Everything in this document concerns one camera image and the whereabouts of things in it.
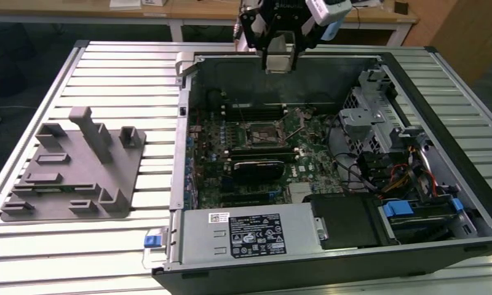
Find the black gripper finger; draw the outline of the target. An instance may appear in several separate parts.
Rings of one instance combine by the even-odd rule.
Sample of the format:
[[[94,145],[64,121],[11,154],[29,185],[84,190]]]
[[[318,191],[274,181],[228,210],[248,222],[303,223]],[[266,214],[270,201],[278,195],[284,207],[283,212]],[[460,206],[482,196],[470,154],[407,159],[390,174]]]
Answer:
[[[294,34],[294,47],[291,51],[291,70],[296,70],[298,58],[312,44],[315,19],[311,14],[292,14],[291,29]]]
[[[262,58],[262,69],[267,71],[270,29],[260,9],[250,9],[240,14],[240,25],[250,49],[255,49]]]

